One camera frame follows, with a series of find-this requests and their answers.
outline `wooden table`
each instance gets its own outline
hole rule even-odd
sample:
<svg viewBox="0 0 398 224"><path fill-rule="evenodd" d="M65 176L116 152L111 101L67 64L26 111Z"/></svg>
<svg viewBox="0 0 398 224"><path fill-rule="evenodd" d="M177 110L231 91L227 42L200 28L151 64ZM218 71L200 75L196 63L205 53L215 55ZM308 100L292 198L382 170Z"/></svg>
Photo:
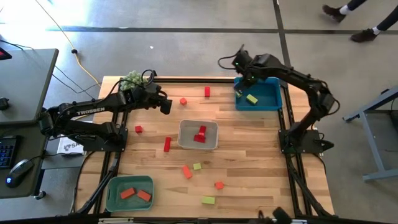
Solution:
<svg viewBox="0 0 398 224"><path fill-rule="evenodd" d="M119 78L104 77L99 97L106 96ZM277 137L280 126L276 111L236 111L231 84L160 85L173 100L171 113L164 115L159 109L131 112L127 122L129 137L118 173L151 176L155 185L154 204L148 211L114 212L113 216L252 218L258 210L272 216L276 207L293 216L286 161ZM204 97L204 86L211 87L209 99ZM289 91L294 117L299 121L309 110L307 96L294 86ZM187 99L186 106L180 105L181 97ZM177 144L182 119L216 121L220 130L218 148L212 152L182 149ZM111 113L95 115L94 122L105 121L111 121ZM142 134L134 132L136 125L143 127ZM170 152L163 151L166 136L172 138ZM87 160L78 186L77 208L97 187L103 157L104 153L96 152ZM325 210L333 213L322 163L311 154L302 157L308 188ZM202 170L192 170L193 177L187 180L181 167L192 167L197 162L201 162ZM224 182L223 190L214 188L216 181ZM216 197L216 204L202 204L203 195ZM304 211L300 190L298 195Z"/></svg>

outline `white sock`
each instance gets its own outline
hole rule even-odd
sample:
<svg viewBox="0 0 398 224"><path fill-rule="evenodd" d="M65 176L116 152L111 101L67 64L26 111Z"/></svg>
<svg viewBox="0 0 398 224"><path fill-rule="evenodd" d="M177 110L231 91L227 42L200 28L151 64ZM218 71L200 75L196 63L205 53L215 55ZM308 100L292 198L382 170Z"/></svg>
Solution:
<svg viewBox="0 0 398 224"><path fill-rule="evenodd" d="M376 35L379 35L381 32L381 30L379 30L377 27L373 27L372 30L373 30L373 34L376 34Z"/></svg>
<svg viewBox="0 0 398 224"><path fill-rule="evenodd" d="M341 7L341 9L340 9L340 13L341 13L342 15L347 15L347 14L350 13L350 12L351 12L351 11L348 9L348 6L347 6L347 5Z"/></svg>

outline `concrete floor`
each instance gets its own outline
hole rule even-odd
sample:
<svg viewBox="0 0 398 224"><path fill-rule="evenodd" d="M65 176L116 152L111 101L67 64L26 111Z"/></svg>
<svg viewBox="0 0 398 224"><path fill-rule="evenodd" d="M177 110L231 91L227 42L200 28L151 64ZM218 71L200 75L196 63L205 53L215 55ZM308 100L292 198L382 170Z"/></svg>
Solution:
<svg viewBox="0 0 398 224"><path fill-rule="evenodd" d="M251 28L276 29L272 0L118 0L40 1L62 26ZM52 21L34 1L1 1L2 38L34 48L58 48L57 65L83 88L94 84L76 64L61 32L46 32ZM395 0L369 0L340 25L321 14L322 4L340 6L344 0L279 0L285 29L360 30L377 25L398 4ZM271 53L282 60L278 33L173 33L173 32L67 32L82 56L81 62L99 80L105 75L126 75L131 70L154 68L159 75L227 75L216 61L232 55L241 44L251 55ZM356 44L349 35L287 34L291 64L303 73L328 82L341 102L340 111L317 124L335 147L325 153L328 183L335 213L344 218L398 223L398 179L362 181L376 165L359 121L345 124L341 117L398 83L398 35L380 35L374 42ZM0 44L0 47L12 47ZM98 94L92 88L92 95ZM52 79L45 106L89 100ZM398 160L398 154L389 152ZM43 200L0 200L0 220L48 217L68 213L76 169L46 172Z"/></svg>

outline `green block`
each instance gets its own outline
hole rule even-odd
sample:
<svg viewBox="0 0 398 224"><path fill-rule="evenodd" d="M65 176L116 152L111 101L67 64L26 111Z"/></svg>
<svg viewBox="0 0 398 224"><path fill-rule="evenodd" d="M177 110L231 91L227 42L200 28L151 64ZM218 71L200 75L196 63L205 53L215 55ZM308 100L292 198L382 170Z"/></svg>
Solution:
<svg viewBox="0 0 398 224"><path fill-rule="evenodd" d="M235 92L236 97L240 98L242 96L242 94L238 93L237 91Z"/></svg>
<svg viewBox="0 0 398 224"><path fill-rule="evenodd" d="M193 170L200 170L200 169L201 169L200 162L193 165Z"/></svg>
<svg viewBox="0 0 398 224"><path fill-rule="evenodd" d="M258 100L256 99L256 97L254 97L254 96L252 96L252 95L250 95L250 94L248 94L248 96L246 97L246 99L249 100L249 102L252 103L252 104L254 104L254 105L255 105L255 104L257 103L257 101L258 101Z"/></svg>
<svg viewBox="0 0 398 224"><path fill-rule="evenodd" d="M215 197L208 197L208 196L202 196L201 198L202 203L214 205L216 203L216 198Z"/></svg>

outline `pant leg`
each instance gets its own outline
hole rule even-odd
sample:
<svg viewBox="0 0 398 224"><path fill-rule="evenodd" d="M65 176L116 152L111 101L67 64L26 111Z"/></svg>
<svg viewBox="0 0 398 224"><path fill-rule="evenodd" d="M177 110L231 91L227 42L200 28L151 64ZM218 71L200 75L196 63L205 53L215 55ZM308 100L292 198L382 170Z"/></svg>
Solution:
<svg viewBox="0 0 398 224"><path fill-rule="evenodd" d="M348 4L347 7L350 11L355 10L357 7L362 5L366 0L351 0Z"/></svg>
<svg viewBox="0 0 398 224"><path fill-rule="evenodd" d="M378 30L386 31L398 21L398 6L379 25Z"/></svg>

